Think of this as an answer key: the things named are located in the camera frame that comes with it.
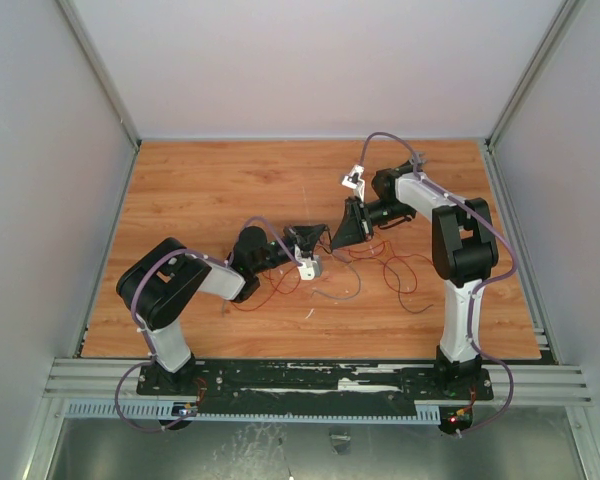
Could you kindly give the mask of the black zip tie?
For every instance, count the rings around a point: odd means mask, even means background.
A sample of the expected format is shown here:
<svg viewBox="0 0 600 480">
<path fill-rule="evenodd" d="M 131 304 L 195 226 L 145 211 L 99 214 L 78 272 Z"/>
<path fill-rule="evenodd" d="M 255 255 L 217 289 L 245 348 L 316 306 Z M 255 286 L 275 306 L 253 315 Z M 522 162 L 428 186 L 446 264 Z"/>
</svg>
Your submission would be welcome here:
<svg viewBox="0 0 600 480">
<path fill-rule="evenodd" d="M 325 226 L 325 234 L 327 235 L 327 240 L 322 243 L 323 249 L 326 253 L 333 253 L 333 237 L 331 233 L 331 229 L 328 225 Z"/>
</svg>

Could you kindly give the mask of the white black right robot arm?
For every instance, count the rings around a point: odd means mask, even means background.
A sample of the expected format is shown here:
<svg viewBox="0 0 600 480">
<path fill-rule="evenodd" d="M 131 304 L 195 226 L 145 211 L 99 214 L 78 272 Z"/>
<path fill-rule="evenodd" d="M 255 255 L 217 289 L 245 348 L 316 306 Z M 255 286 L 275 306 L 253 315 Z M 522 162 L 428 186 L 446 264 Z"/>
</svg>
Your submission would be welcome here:
<svg viewBox="0 0 600 480">
<path fill-rule="evenodd" d="M 478 382 L 482 369 L 479 325 L 483 293 L 478 289 L 499 260 L 489 229 L 488 203 L 454 197 L 410 166 L 376 173 L 372 187 L 378 196 L 364 200 L 364 168 L 356 165 L 341 184 L 353 191 L 345 200 L 342 222 L 331 247 L 340 249 L 373 238 L 372 229 L 395 226 L 418 214 L 431 223 L 431 260 L 445 285 L 444 329 L 436 349 L 433 383 L 446 398 L 456 398 Z"/>
</svg>

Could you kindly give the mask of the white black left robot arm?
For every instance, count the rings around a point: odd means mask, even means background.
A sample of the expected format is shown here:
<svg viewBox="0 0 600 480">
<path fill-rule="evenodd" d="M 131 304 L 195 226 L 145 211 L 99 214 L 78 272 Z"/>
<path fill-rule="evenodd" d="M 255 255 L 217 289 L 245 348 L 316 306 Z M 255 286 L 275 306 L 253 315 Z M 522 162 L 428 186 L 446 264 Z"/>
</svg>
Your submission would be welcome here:
<svg viewBox="0 0 600 480">
<path fill-rule="evenodd" d="M 259 288 L 259 275 L 292 263 L 302 280 L 321 275 L 314 249 L 329 231 L 325 224 L 287 226 L 270 241 L 265 230 L 249 225 L 239 233 L 225 260 L 208 257 L 168 237 L 130 267 L 116 293 L 139 327 L 157 365 L 160 382 L 171 393 L 188 392 L 195 381 L 194 355 L 184 339 L 180 316 L 197 293 L 242 303 Z"/>
</svg>

